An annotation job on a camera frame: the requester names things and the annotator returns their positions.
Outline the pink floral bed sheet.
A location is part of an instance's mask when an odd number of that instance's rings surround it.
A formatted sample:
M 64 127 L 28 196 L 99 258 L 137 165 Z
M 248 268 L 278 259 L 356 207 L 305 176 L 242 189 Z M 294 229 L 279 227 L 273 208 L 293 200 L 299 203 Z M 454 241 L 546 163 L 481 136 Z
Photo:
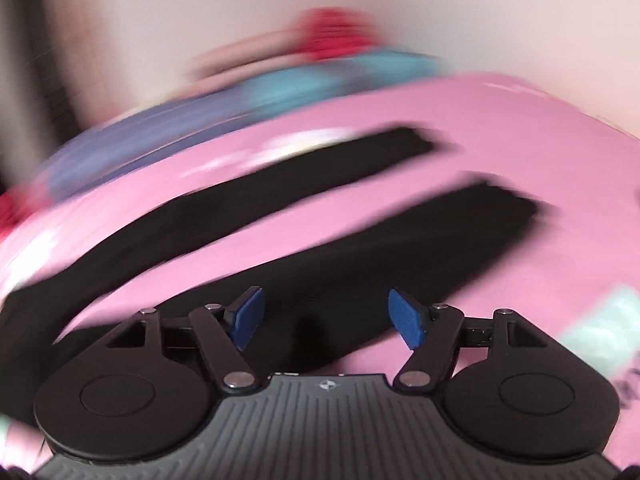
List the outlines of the pink floral bed sheet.
M 104 334 L 41 384 L 32 424 L 1 412 L 2 477 L 637 478 L 639 143 L 508 76 L 336 99 L 40 211 L 2 242 L 1 311 L 14 290 L 174 198 L 397 127 L 413 128 L 434 151 L 147 270 L 76 315 L 66 335 L 96 326 Z M 193 310 L 160 313 L 188 289 L 477 180 L 539 210 L 526 237 L 485 273 L 432 303 L 464 314 L 454 371 L 432 393 L 393 387 L 411 351 L 391 320 L 318 370 L 254 371 L 256 390 L 221 392 L 198 350 Z

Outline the folded red blanket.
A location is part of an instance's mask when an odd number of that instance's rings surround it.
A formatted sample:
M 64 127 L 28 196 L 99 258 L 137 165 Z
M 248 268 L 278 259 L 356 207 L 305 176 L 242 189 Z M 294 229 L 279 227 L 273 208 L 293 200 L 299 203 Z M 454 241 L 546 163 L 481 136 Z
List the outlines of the folded red blanket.
M 305 11 L 295 30 L 295 52 L 314 62 L 361 54 L 381 43 L 368 14 L 339 6 Z

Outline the blue plaid teal quilt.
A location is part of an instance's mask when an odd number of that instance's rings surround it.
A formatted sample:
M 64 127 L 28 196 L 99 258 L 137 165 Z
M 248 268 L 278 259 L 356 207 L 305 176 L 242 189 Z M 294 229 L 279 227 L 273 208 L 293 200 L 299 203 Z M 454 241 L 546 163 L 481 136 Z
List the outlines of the blue plaid teal quilt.
M 187 148 L 292 110 L 437 77 L 443 71 L 432 56 L 386 49 L 276 70 L 86 130 L 40 166 L 32 188 L 46 203 L 64 202 Z

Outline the black pants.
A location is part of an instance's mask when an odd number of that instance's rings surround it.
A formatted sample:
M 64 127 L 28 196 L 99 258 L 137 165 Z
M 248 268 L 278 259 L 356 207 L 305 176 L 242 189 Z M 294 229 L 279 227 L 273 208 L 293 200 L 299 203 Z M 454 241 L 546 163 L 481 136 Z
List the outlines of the black pants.
M 431 153 L 433 141 L 397 127 L 320 148 L 164 203 L 67 268 L 21 287 L 1 311 L 1 411 L 32 424 L 41 384 L 104 334 L 66 335 L 94 300 L 307 197 Z M 209 302 L 262 289 L 262 327 L 245 357 L 259 376 L 307 373 L 390 328 L 388 293 L 441 302 L 485 273 L 532 229 L 539 207 L 487 180 L 438 194 L 373 226 L 205 283 L 162 302 L 182 318 Z

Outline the red cloth pile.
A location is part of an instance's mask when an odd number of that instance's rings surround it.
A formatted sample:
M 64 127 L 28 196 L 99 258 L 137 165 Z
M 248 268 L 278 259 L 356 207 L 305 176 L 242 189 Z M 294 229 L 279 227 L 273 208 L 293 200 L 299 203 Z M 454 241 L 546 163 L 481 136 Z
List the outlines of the red cloth pile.
M 0 197 L 0 240 L 5 240 L 34 213 L 29 196 L 19 188 L 2 192 Z

